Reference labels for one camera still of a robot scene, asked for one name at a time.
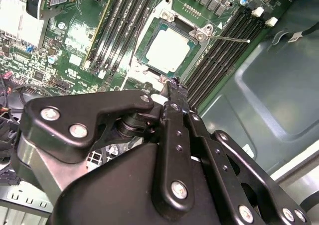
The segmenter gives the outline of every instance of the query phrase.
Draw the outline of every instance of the capacitor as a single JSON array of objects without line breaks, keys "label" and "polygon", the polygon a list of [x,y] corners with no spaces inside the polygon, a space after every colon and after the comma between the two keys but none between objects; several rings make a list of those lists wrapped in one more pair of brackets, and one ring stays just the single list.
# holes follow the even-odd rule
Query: capacitor
[{"label": "capacitor", "polygon": [[66,29],[65,23],[60,22],[60,23],[58,24],[58,28],[61,29],[61,30],[65,30],[65,29]]},{"label": "capacitor", "polygon": [[248,3],[248,0],[237,0],[238,4],[241,6],[245,6]]},{"label": "capacitor", "polygon": [[55,56],[55,55],[48,56],[48,63],[49,63],[49,64],[54,64],[54,63],[57,62],[57,60],[58,60],[58,57]]}]

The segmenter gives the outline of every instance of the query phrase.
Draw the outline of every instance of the green circuit board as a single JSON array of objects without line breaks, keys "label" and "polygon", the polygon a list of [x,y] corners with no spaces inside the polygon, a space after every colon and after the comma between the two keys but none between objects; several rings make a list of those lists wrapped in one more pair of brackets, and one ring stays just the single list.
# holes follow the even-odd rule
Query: green circuit board
[{"label": "green circuit board", "polygon": [[[4,8],[4,2],[8,3],[10,1],[12,0],[0,1],[0,16],[6,15],[4,12],[9,8]],[[130,7],[133,9],[134,4],[131,3],[132,6],[128,4],[129,6],[125,8],[126,2],[123,1],[123,12],[127,11],[128,16],[121,19],[122,21],[116,21],[116,17],[112,19],[118,0],[101,0],[100,2],[74,0],[68,2],[64,5],[61,14],[43,22],[43,28],[45,28],[43,41],[40,45],[34,46],[23,38],[17,38],[14,33],[1,28],[1,26],[5,27],[7,25],[0,23],[0,71],[3,75],[12,72],[9,80],[17,85],[36,84],[55,95],[112,91],[119,90],[120,87],[142,89],[148,93],[156,91],[152,84],[127,76],[128,62],[137,35],[136,32],[133,33],[133,29],[138,30],[138,26],[132,26],[133,29],[131,29],[127,21],[129,16],[134,18],[135,15],[138,18],[138,15],[142,13],[145,17],[145,23],[148,17],[152,15],[154,8],[162,1],[164,0],[149,0],[145,11],[134,12],[135,14],[130,14],[129,11]],[[215,1],[218,2],[218,6],[209,9],[209,4],[204,5],[201,0],[172,0],[172,10],[198,28],[204,27],[208,23],[211,24],[213,35],[220,35],[238,10],[239,4],[237,0]],[[255,1],[277,18],[291,4],[290,0]],[[217,8],[224,9],[224,11],[217,12]],[[112,23],[114,25],[118,23],[119,25],[113,31],[109,26]],[[143,51],[150,46],[151,40],[157,35],[155,33],[159,32],[159,23],[163,23],[163,19],[154,18],[149,26],[141,29],[144,33],[141,33],[142,36],[139,37],[137,50],[134,54],[138,62],[147,65],[147,60],[143,61],[141,57],[145,57]],[[121,35],[121,30],[124,30],[125,27],[127,34]],[[108,63],[103,64],[100,61],[109,57],[100,57],[95,61],[94,57],[96,57],[96,52],[105,38],[110,44],[108,51],[111,51],[106,55],[114,54],[115,56],[113,55]],[[205,45],[199,45],[195,39],[193,41],[193,44],[190,43],[191,50],[179,68],[175,72],[162,73],[164,76],[187,78],[214,43],[213,39],[209,39]]]}]

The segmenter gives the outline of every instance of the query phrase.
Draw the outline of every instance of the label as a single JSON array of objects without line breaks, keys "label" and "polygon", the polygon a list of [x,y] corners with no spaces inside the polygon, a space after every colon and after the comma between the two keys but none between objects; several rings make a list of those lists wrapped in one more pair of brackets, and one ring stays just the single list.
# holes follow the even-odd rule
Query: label
[{"label": "label", "polygon": [[255,157],[254,152],[251,150],[249,144],[246,144],[246,145],[243,147],[243,150],[244,150],[251,158],[254,158],[254,157]]},{"label": "label", "polygon": [[50,6],[56,5],[56,4],[60,4],[60,3],[64,3],[67,2],[68,0],[51,0],[50,1]]},{"label": "label", "polygon": [[293,37],[291,39],[289,39],[288,43],[290,42],[296,42],[300,37],[303,37],[302,36],[302,32],[295,32],[293,34]]}]

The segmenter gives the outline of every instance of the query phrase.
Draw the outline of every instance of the ram slot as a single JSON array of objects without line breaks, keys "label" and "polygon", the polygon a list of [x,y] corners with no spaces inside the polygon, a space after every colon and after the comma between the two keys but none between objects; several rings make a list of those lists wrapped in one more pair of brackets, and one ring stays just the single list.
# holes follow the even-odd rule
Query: ram slot
[{"label": "ram slot", "polygon": [[104,68],[110,66],[106,63],[106,61],[108,60],[108,57],[109,57],[110,50],[112,50],[113,45],[117,40],[117,36],[119,34],[123,33],[123,30],[122,30],[123,29],[123,21],[126,20],[126,18],[127,18],[128,11],[132,7],[133,0],[125,0],[124,2],[125,2],[125,4],[121,8],[121,11],[120,11],[119,15],[117,16],[116,21],[113,24],[114,26],[109,34],[108,39],[106,40],[106,42],[104,44],[103,51],[102,51],[101,56],[97,62],[99,64],[99,69],[104,69]]},{"label": "ram slot", "polygon": [[[232,24],[232,27],[222,35],[237,38],[240,35],[240,32],[243,31],[244,27],[248,25],[248,22],[249,18],[247,18],[244,14],[241,14],[241,17],[237,19],[237,23]],[[186,83],[189,93],[192,93],[192,91],[198,88],[198,84],[202,82],[202,77],[209,76],[210,73],[215,70],[215,67],[212,68],[211,65],[216,64],[215,62],[218,60],[218,56],[220,56],[223,50],[228,48],[231,43],[231,41],[216,40],[211,48],[209,56],[207,56],[206,60],[202,61],[200,66],[197,67],[197,72],[195,75],[192,75],[192,80],[189,80],[188,83]]]},{"label": "ram slot", "polygon": [[[258,34],[263,29],[263,25],[253,25],[252,28],[247,30],[247,36],[254,40]],[[189,102],[192,106],[197,107],[204,101],[204,99],[209,96],[211,91],[217,86],[217,84],[222,80],[222,78],[227,74],[227,72],[234,66],[236,61],[248,48],[248,44],[235,42],[235,45],[232,46],[232,50],[227,53],[219,65],[219,70],[216,70],[214,74],[207,79],[205,85],[202,86],[202,90],[196,92],[196,97],[193,97]]]},{"label": "ram slot", "polygon": [[138,24],[138,16],[140,13],[143,14],[143,12],[141,12],[141,9],[143,9],[145,5],[147,6],[147,0],[136,0],[136,2],[137,3],[135,3],[132,9],[130,10],[127,20],[123,23],[123,30],[121,34],[118,35],[117,41],[114,43],[112,50],[107,58],[106,64],[108,65],[110,65],[113,62],[114,57],[116,56],[116,53],[120,48],[120,45],[123,43],[123,41],[127,40],[130,32],[133,31],[134,27],[136,27],[136,25]]},{"label": "ram slot", "polygon": [[113,75],[117,71],[117,69],[118,69],[118,67],[120,65],[120,62],[123,59],[124,55],[126,54],[132,39],[136,40],[134,36],[138,32],[138,29],[140,27],[140,23],[143,23],[144,22],[144,18],[147,18],[148,6],[150,5],[151,1],[152,0],[146,0],[144,5],[142,6],[141,13],[137,14],[137,20],[136,20],[137,23],[134,25],[134,27],[132,27],[133,30],[131,30],[130,33],[127,35],[126,41],[124,42],[124,44],[123,44],[123,46],[121,48],[121,52],[120,52],[120,54],[118,56],[118,59],[114,63],[114,66],[113,66],[113,68],[112,68],[112,70],[110,72],[111,75]]},{"label": "ram slot", "polygon": [[89,59],[91,60],[91,65],[94,72],[97,72],[99,70],[99,66],[101,64],[101,61],[103,60],[102,53],[105,51],[105,48],[108,46],[108,42],[110,40],[110,37],[113,35],[113,32],[116,30],[115,25],[117,24],[120,13],[123,12],[124,9],[124,2],[126,0],[115,0],[112,4],[113,7],[112,11],[110,12],[110,15],[107,17],[106,23],[102,27],[102,36],[99,40],[99,43],[97,47],[92,50],[90,53]]}]

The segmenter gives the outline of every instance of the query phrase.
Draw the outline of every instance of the blue capacitor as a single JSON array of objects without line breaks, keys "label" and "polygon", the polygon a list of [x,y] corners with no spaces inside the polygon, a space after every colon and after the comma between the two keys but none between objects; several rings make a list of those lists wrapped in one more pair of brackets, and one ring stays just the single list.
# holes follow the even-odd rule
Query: blue capacitor
[{"label": "blue capacitor", "polygon": [[25,48],[26,52],[28,52],[28,53],[32,52],[33,49],[34,49],[33,45],[27,45],[26,48]]}]

